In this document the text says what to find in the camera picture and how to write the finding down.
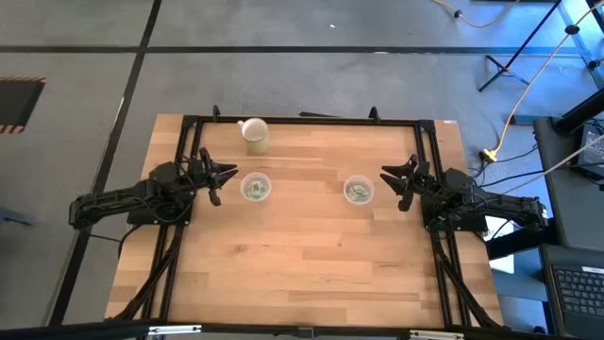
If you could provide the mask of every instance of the concrete floor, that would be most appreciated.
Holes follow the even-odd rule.
[[[481,22],[508,6],[449,3]],[[151,0],[5,0],[0,4],[0,44],[136,45],[151,5]],[[151,44],[517,46],[549,6],[522,4],[499,25],[475,30],[428,0],[173,0],[163,2]],[[563,28],[560,15],[554,14],[531,45],[555,46]],[[599,43],[601,32],[585,40]],[[569,40],[567,46],[574,45]],[[496,57],[505,61],[510,56]],[[67,225],[68,204],[90,190],[132,61],[129,54],[0,54],[1,76],[48,78],[25,132],[0,135],[0,206],[37,221],[31,228],[10,223],[0,228],[0,329],[45,322],[74,235]],[[513,70],[531,78],[544,61],[522,57]],[[107,189],[132,185],[140,177],[156,114],[210,114],[214,104],[226,115],[314,111],[364,117],[377,106],[382,117],[457,120],[468,165],[477,166],[478,150],[496,144],[524,89],[506,77],[478,93],[479,84],[494,72],[482,55],[147,55]],[[518,113],[558,116],[595,90],[581,59],[555,58]],[[529,150],[531,132],[530,127],[512,127],[498,156]],[[485,182],[540,167],[534,153],[490,167]],[[492,189],[503,191],[517,182]],[[516,194],[547,201],[542,181]],[[124,229],[125,218],[116,216],[94,232],[119,237]],[[116,264],[116,245],[92,239],[67,322],[102,319]],[[499,293],[508,295],[505,286],[515,277],[499,274]],[[531,284],[534,294],[543,289],[538,282]],[[517,315],[518,310],[511,308]],[[533,312],[527,313],[528,324]],[[526,330],[523,323],[515,324]]]

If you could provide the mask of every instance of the white cable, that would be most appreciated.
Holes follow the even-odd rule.
[[[597,4],[595,4],[593,7],[589,8],[589,10],[587,12],[585,12],[585,14],[583,14],[583,16],[580,17],[580,19],[577,21],[577,23],[575,24],[575,26],[579,26],[580,22],[582,22],[583,19],[585,19],[589,15],[589,13],[591,13],[594,9],[597,9],[602,4],[604,4],[604,0],[601,0],[600,2],[598,2]],[[541,68],[539,69],[539,71],[537,71],[537,74],[535,74],[535,76],[530,80],[530,82],[528,83],[527,88],[522,92],[522,95],[520,96],[520,98],[518,98],[518,101],[516,101],[516,104],[513,106],[513,109],[510,112],[510,115],[508,115],[508,119],[506,120],[506,125],[503,127],[503,131],[501,132],[501,137],[499,138],[499,144],[497,144],[497,147],[495,149],[493,149],[493,150],[488,150],[486,148],[484,150],[482,150],[482,152],[487,157],[489,157],[493,162],[496,162],[497,151],[499,151],[499,149],[503,145],[503,140],[504,140],[504,138],[506,136],[506,131],[508,129],[508,126],[510,125],[510,121],[512,120],[512,117],[514,116],[514,114],[516,113],[516,110],[520,106],[520,103],[523,101],[523,99],[527,95],[527,92],[532,87],[532,84],[535,82],[535,80],[537,79],[537,77],[544,71],[544,69],[549,64],[549,62],[554,58],[554,56],[556,55],[556,53],[558,53],[558,50],[562,47],[562,45],[564,44],[564,42],[566,42],[566,40],[568,39],[568,37],[570,37],[570,34],[566,34],[566,36],[564,37],[564,39],[562,39],[562,41],[558,44],[558,46],[556,46],[556,48],[554,49],[554,51],[549,55],[549,58],[547,58],[547,60],[543,64],[543,66],[541,66]]]
[[[432,2],[437,3],[437,4],[441,5],[441,6],[444,6],[444,7],[448,8],[448,9],[451,9],[451,10],[453,10],[454,12],[457,12],[457,10],[456,10],[456,9],[454,9],[454,8],[450,7],[450,6],[449,6],[449,5],[448,5],[446,2],[444,2],[444,1],[441,1],[441,0],[431,0],[431,1],[432,1]],[[461,18],[462,20],[464,20],[464,21],[465,21],[465,22],[466,22],[468,25],[470,25],[470,26],[471,26],[471,27],[473,27],[473,28],[484,28],[484,27],[488,27],[488,26],[490,26],[490,25],[493,25],[493,24],[498,23],[498,22],[499,22],[501,19],[503,19],[503,18],[504,18],[504,17],[505,17],[505,16],[506,16],[506,15],[507,15],[509,12],[510,12],[510,10],[512,10],[514,7],[516,7],[516,5],[518,5],[518,3],[519,3],[519,2],[520,2],[520,0],[516,0],[516,2],[514,2],[514,3],[513,3],[513,5],[511,5],[511,6],[510,6],[508,9],[504,10],[503,12],[501,12],[501,14],[499,14],[499,16],[498,16],[498,17],[496,17],[496,18],[495,18],[495,19],[494,19],[492,22],[490,22],[490,23],[488,23],[488,24],[485,24],[485,25],[476,25],[476,24],[472,24],[472,23],[470,23],[470,21],[469,21],[469,20],[467,20],[467,19],[466,19],[466,18],[463,16],[463,14],[461,14],[461,11],[460,11],[460,18]]]
[[[522,183],[520,185],[517,185],[517,186],[511,188],[510,190],[508,190],[507,192],[503,193],[502,195],[505,195],[505,194],[507,194],[509,192],[512,192],[512,191],[516,190],[516,189],[520,189],[523,186],[525,186],[525,185],[527,185],[527,184],[529,184],[529,183],[531,183],[531,182],[533,182],[533,181],[535,181],[537,179],[540,179],[541,177],[549,174],[550,172],[552,172],[552,171],[556,170],[557,168],[559,168],[559,167],[563,166],[564,164],[566,164],[568,161],[570,161],[573,157],[577,156],[579,153],[581,153],[586,148],[591,147],[592,145],[596,144],[597,142],[601,141],[602,139],[604,139],[604,134],[601,135],[601,136],[599,136],[599,137],[597,137],[596,139],[594,139],[590,143],[584,145],[579,150],[573,152],[572,154],[570,154],[570,156],[568,156],[565,159],[561,160],[558,164],[556,164],[553,167],[549,168],[547,171],[544,171],[541,175],[538,175],[537,177],[535,177],[533,179],[529,179],[526,182],[524,182],[524,183]]]

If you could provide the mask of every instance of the desk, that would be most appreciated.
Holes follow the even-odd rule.
[[[577,150],[575,135],[559,135],[548,119],[535,122],[535,135],[544,169],[556,165]],[[569,169],[551,172],[545,176],[545,182],[562,245],[604,251],[604,193],[587,178]]]
[[[174,158],[181,115],[159,115],[143,177]],[[206,123],[201,145],[239,174],[213,207],[206,193],[194,202],[177,264],[168,319],[221,324],[441,328],[443,318],[420,200],[399,212],[397,198],[378,177],[380,166],[416,153],[412,128],[270,125],[264,157],[246,155],[237,125]],[[465,169],[457,124],[436,122],[444,168]],[[271,195],[261,203],[240,194],[250,172],[268,175]],[[351,175],[376,186],[373,201],[343,197]],[[148,276],[158,226],[127,239],[106,316],[121,312]],[[464,280],[497,322],[502,318],[484,244],[457,232]],[[159,312],[161,283],[151,316]],[[455,290],[449,284],[454,318]]]
[[[558,134],[549,119],[536,120],[534,126],[544,169],[556,165],[577,150],[576,136]],[[543,232],[521,229],[489,241],[487,245],[491,259],[533,248],[542,243],[604,251],[601,242],[604,238],[604,229],[601,228],[604,193],[583,175],[570,169],[547,174],[545,183],[551,202],[553,223],[550,220],[549,227]]]

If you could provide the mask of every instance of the yellow and black hazard tape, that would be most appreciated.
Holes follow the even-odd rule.
[[[3,126],[0,125],[0,134],[17,134],[23,132],[24,126]]]
[[[0,81],[40,81],[46,82],[43,76],[0,76]]]

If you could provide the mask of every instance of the yellow connector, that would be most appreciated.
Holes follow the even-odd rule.
[[[497,162],[497,151],[484,149],[482,150],[482,154],[484,155],[485,161]]]

